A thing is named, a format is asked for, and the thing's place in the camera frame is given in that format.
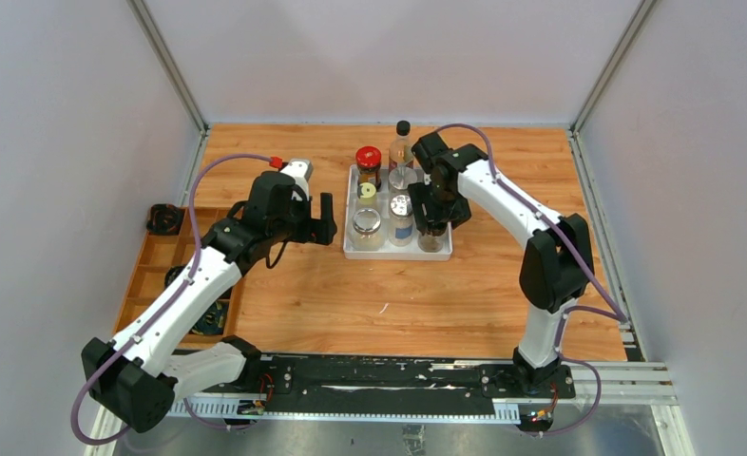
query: black bottle cap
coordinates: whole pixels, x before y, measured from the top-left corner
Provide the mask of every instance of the black bottle cap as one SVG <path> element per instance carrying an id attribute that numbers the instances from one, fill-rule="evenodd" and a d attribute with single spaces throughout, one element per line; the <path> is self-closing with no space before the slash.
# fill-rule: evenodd
<path id="1" fill-rule="evenodd" d="M 396 124 L 396 134 L 399 136 L 407 136 L 410 134 L 410 123 L 407 121 L 399 121 Z"/>

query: plastic tray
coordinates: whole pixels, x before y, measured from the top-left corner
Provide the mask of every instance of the plastic tray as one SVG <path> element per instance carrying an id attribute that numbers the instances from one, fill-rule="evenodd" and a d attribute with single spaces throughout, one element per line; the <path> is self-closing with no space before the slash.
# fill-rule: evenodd
<path id="1" fill-rule="evenodd" d="M 418 174 L 418 179 L 421 181 L 424 179 L 424 173 L 421 169 L 416 169 L 415 172 Z M 390 227 L 390 211 L 385 210 L 387 203 L 390 200 L 390 192 L 388 192 L 388 170 L 382 169 L 379 171 L 382 176 L 382 188 L 381 191 L 376 193 L 376 206 L 379 210 L 379 214 L 382 216 L 382 229 L 385 230 L 385 236 L 388 233 Z M 387 239 L 385 244 L 376 251 L 361 252 L 354 248 L 349 239 L 349 233 L 352 231 L 351 217 L 356 212 L 356 187 L 359 180 L 359 173 L 356 170 L 356 165 L 352 165 L 349 168 L 349 185 L 348 192 L 346 193 L 346 217 L 343 224 L 343 253 L 348 259 L 400 259 L 407 261 L 446 261 L 451 257 L 452 244 L 451 244 L 451 227 L 447 229 L 447 233 L 443 238 L 443 247 L 438 252 L 430 253 L 421 250 L 418 247 L 418 234 L 412 235 L 410 243 L 404 247 L 397 247 Z"/>

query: metal floor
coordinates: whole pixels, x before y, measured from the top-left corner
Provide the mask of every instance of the metal floor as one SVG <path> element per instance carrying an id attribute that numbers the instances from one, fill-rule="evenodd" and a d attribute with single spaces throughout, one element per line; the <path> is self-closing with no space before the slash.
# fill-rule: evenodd
<path id="1" fill-rule="evenodd" d="M 578 419 L 571 405 L 556 408 L 559 428 Z M 144 435 L 128 433 L 134 448 L 150 448 L 184 431 L 166 446 L 151 452 L 133 452 L 120 442 L 114 454 L 163 455 L 664 455 L 659 433 L 648 406 L 601 405 L 582 427 L 542 440 L 499 425 L 404 425 L 394 423 L 261 422 L 228 434 L 190 419 L 167 418 Z"/>

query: wood grain surface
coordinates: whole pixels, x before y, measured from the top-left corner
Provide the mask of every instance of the wood grain surface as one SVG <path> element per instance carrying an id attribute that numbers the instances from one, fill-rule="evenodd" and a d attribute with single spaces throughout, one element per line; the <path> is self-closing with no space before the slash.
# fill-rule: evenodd
<path id="1" fill-rule="evenodd" d="M 560 213 L 587 217 L 563 130 L 484 130 L 507 176 Z M 428 126 L 415 127 L 411 136 L 430 131 Z M 305 158 L 315 166 L 312 195 L 335 195 L 335 243 L 290 244 L 275 269 L 257 265 L 245 278 L 238 336 L 267 352 L 511 356 L 527 316 L 518 279 L 523 251 L 476 204 L 471 205 L 471 220 L 453 233 L 449 261 L 343 256 L 345 195 L 354 152 L 374 145 L 387 154 L 394 136 L 392 125 L 218 124 L 211 130 L 201 166 L 238 152 Z M 479 144 L 466 130 L 448 130 L 443 137 L 452 147 Z M 265 169 L 270 169 L 265 163 L 250 160 L 215 167 L 198 187 L 196 204 L 229 207 L 247 199 L 253 179 Z M 313 209 L 319 210 L 316 201 Z M 594 250 L 598 276 L 605 283 Z M 607 308 L 592 287 L 582 303 Z M 592 360 L 625 359 L 617 324 L 591 313 L 573 314 L 564 353 Z"/>

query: blue label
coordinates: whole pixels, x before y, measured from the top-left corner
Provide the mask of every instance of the blue label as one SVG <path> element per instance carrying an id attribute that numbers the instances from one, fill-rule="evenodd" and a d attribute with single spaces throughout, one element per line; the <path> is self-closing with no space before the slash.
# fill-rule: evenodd
<path id="1" fill-rule="evenodd" d="M 412 234 L 412 225 L 408 226 L 407 228 L 396 228 L 395 237 L 397 239 L 406 239 L 409 238 Z"/>

